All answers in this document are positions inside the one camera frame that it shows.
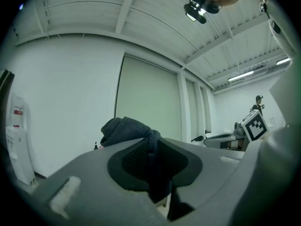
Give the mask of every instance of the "ceiling light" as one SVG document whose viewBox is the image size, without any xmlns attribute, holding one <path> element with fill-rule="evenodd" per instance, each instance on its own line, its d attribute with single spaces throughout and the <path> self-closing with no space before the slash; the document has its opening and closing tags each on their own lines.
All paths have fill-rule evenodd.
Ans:
<svg viewBox="0 0 301 226">
<path fill-rule="evenodd" d="M 188 17 L 188 18 L 190 18 L 191 19 L 191 21 L 196 21 L 196 19 L 193 17 L 193 16 L 190 16 L 188 13 L 186 13 L 186 16 Z"/>
<path fill-rule="evenodd" d="M 253 73 L 254 73 L 254 71 L 250 71 L 250 72 L 248 72 L 248 73 L 244 73 L 244 74 L 235 76 L 235 77 L 230 78 L 230 79 L 228 79 L 228 80 L 229 80 L 229 81 L 234 81 L 234 80 L 237 80 L 237 79 L 239 79 L 239 78 L 241 78 L 241 77 L 245 77 L 245 76 L 250 75 L 250 74 L 253 74 Z"/>
<path fill-rule="evenodd" d="M 290 61 L 290 59 L 289 59 L 289 58 L 285 58 L 285 59 L 279 60 L 279 61 L 276 63 L 276 65 L 281 65 L 281 64 L 284 64 L 284 63 L 286 63 L 286 62 L 288 62 L 288 61 Z"/>
<path fill-rule="evenodd" d="M 201 10 L 198 12 L 198 14 L 200 14 L 200 15 L 204 15 L 205 13 L 206 13 L 206 11 L 203 10 L 202 8 L 201 8 Z"/>
</svg>

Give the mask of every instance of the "person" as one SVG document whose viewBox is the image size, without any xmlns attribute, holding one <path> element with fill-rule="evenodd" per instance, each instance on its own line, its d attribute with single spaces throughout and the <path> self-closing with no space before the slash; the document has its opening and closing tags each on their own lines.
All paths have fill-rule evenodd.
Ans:
<svg viewBox="0 0 301 226">
<path fill-rule="evenodd" d="M 222 7 L 230 6 L 239 0 L 214 0 L 221 4 Z M 269 26 L 273 37 L 286 53 L 288 58 L 293 61 L 296 52 L 301 51 L 298 36 L 295 30 L 290 26 L 289 18 L 281 10 L 276 0 L 260 0 L 261 10 L 265 12 L 269 18 Z"/>
<path fill-rule="evenodd" d="M 259 110 L 259 112 L 262 115 L 262 110 L 261 110 L 261 96 L 256 96 L 256 104 L 253 105 L 252 110 Z"/>
</svg>

